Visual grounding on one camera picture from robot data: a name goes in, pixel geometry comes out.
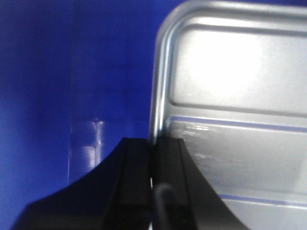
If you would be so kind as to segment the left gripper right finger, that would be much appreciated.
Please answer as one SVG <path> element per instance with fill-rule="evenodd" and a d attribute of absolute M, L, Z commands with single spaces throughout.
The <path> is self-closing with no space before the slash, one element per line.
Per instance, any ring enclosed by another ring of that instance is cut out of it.
<path fill-rule="evenodd" d="M 182 139 L 158 138 L 153 159 L 153 229 L 248 229 L 202 175 Z"/>

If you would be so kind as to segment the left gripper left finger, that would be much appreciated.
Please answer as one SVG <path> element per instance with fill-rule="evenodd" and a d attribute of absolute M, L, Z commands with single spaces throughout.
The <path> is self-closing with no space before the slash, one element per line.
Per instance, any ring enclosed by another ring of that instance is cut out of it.
<path fill-rule="evenodd" d="M 146 230 L 150 226 L 148 143 L 123 138 L 93 170 L 28 204 L 14 230 Z"/>

